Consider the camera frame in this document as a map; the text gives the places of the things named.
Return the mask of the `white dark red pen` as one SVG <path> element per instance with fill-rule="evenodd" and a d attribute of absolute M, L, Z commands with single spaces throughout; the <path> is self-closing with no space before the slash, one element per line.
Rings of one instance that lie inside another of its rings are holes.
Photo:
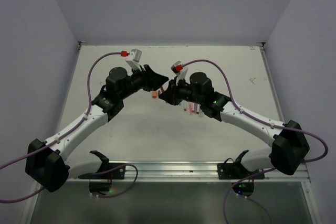
<path fill-rule="evenodd" d="M 199 106 L 198 104 L 195 105 L 195 113 L 196 113 L 196 114 L 199 114 L 199 107 L 200 107 L 200 106 Z"/>

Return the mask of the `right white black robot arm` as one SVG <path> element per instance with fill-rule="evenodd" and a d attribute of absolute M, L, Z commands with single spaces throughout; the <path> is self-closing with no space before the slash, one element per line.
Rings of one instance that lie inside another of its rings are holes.
<path fill-rule="evenodd" d="M 168 88 L 159 98 L 170 105 L 182 101 L 196 103 L 207 117 L 234 125 L 267 144 L 266 148 L 257 151 L 243 151 L 233 163 L 224 166 L 224 171 L 237 178 L 246 178 L 268 168 L 293 175 L 310 149 L 297 122 L 283 123 L 258 114 L 249 118 L 243 107 L 235 108 L 230 97 L 216 92 L 211 80 L 202 72 L 192 74 L 189 83 L 169 81 Z"/>

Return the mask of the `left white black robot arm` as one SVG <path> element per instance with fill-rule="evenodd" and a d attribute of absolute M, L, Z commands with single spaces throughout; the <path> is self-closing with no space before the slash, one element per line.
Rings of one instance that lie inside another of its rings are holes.
<path fill-rule="evenodd" d="M 155 91 L 168 77 L 154 72 L 149 65 L 133 70 L 110 70 L 99 94 L 90 100 L 82 116 L 45 141 L 33 140 L 27 150 L 25 172 L 49 192 L 57 191 L 70 177 L 73 168 L 66 164 L 75 148 L 99 127 L 111 121 L 124 107 L 124 99 L 144 90 Z"/>

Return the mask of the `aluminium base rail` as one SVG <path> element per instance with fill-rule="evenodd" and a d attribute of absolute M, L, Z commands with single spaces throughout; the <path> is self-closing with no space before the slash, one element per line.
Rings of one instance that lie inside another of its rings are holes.
<path fill-rule="evenodd" d="M 235 180 L 219 179 L 218 161 L 130 161 L 137 167 L 137 182 L 234 182 Z M 305 165 L 300 165 L 296 172 L 289 176 L 277 170 L 265 174 L 264 179 L 254 182 L 309 182 L 310 177 Z"/>

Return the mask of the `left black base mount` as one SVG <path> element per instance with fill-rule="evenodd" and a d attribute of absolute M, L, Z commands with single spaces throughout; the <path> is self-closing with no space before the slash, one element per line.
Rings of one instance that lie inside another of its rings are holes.
<path fill-rule="evenodd" d="M 125 176 L 126 165 L 125 163 L 111 163 L 110 160 L 99 151 L 90 151 L 90 154 L 98 158 L 97 162 L 89 163 L 95 169 L 93 171 L 88 171 L 88 166 L 85 167 L 84 172 L 80 172 L 79 179 L 93 179 L 93 180 L 104 180 L 103 183 L 90 182 L 89 191 L 95 194 L 96 197 L 102 196 L 105 198 L 110 195 L 120 195 L 120 193 L 115 193 L 112 189 L 112 182 L 114 180 L 122 180 Z"/>

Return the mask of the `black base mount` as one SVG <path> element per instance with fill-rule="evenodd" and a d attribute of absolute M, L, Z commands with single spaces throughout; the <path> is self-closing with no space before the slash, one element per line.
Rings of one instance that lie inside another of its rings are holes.
<path fill-rule="evenodd" d="M 235 160 L 233 160 L 232 158 L 227 158 L 224 162 L 217 163 L 217 173 L 218 178 L 221 180 L 239 180 L 249 175 L 254 175 L 254 177 L 249 178 L 248 181 L 241 182 L 240 184 L 233 187 L 233 191 L 235 193 L 242 196 L 250 197 L 255 189 L 255 179 L 263 180 L 265 179 L 265 175 L 257 175 L 259 173 L 259 170 L 250 172 L 243 167 L 241 161 L 247 152 L 248 150 L 243 151 Z"/>
<path fill-rule="evenodd" d="M 84 172 L 80 172 L 79 179 L 93 179 L 93 180 L 104 180 L 103 183 L 90 182 L 89 191 L 95 194 L 96 197 L 102 196 L 105 198 L 110 195 L 120 195 L 120 193 L 115 193 L 112 189 L 112 182 L 114 180 L 122 180 L 125 176 L 126 165 L 125 163 L 111 163 L 110 160 L 99 151 L 90 151 L 90 154 L 98 158 L 97 162 L 89 163 L 95 169 L 93 171 L 88 171 L 88 166 L 85 167 Z"/>

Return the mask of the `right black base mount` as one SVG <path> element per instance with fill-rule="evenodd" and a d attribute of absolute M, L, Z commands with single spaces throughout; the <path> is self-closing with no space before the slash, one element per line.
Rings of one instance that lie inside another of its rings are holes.
<path fill-rule="evenodd" d="M 263 180 L 265 179 L 265 175 L 257 175 L 259 173 L 259 170 L 250 172 L 243 167 L 241 161 L 247 152 L 248 150 L 243 151 L 235 160 L 233 160 L 232 158 L 227 158 L 224 162 L 217 163 L 217 173 L 218 178 L 221 180 L 239 180 L 249 175 L 254 175 L 254 177 L 249 178 L 248 181 L 241 182 L 240 184 L 233 187 L 233 191 L 235 193 L 242 196 L 250 197 L 255 189 L 255 179 Z"/>

